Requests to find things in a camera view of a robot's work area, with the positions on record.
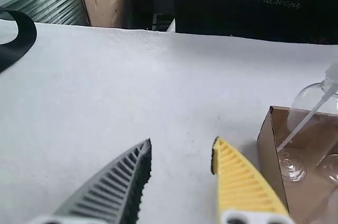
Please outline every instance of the clear plastic tube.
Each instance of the clear plastic tube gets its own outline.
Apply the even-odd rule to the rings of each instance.
[[[323,95],[322,99],[316,104],[316,106],[306,115],[306,117],[297,125],[297,127],[287,136],[287,138],[277,147],[277,152],[282,150],[287,143],[289,143],[293,137],[303,128],[303,126],[313,117],[313,115],[319,110],[319,108],[329,98],[338,91],[338,84],[333,83],[328,91]]]

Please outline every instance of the gray gripper finger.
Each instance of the gray gripper finger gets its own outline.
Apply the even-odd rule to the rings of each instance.
[[[114,159],[54,213],[134,224],[144,184],[150,178],[152,145],[147,139]]]

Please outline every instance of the brown cardboard box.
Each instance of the brown cardboard box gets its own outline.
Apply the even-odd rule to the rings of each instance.
[[[300,110],[304,116],[308,111]],[[258,154],[261,173],[288,208],[297,224],[309,224],[316,216],[323,215],[325,203],[337,186],[331,183],[320,166],[323,158],[336,149],[338,142],[338,116],[317,113],[290,142],[292,148],[302,157],[307,174],[298,182],[283,182],[280,173],[276,146],[291,132],[287,127],[289,108],[270,107],[258,136]],[[338,202],[334,206],[338,212]]]

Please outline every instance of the white table surface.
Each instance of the white table surface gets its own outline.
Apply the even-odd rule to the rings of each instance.
[[[215,223],[213,140],[258,166],[270,105],[321,81],[337,46],[37,24],[0,74],[0,222],[53,212],[118,154],[152,139],[139,224]],[[15,35],[0,21],[0,42]]]

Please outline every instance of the black fabric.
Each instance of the black fabric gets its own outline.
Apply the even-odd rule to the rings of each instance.
[[[36,40],[36,27],[29,16],[3,7],[0,7],[1,12],[8,12],[13,17],[17,24],[18,34],[13,41],[0,44],[0,73],[18,61]]]
[[[338,44],[338,0],[175,0],[176,31]]]

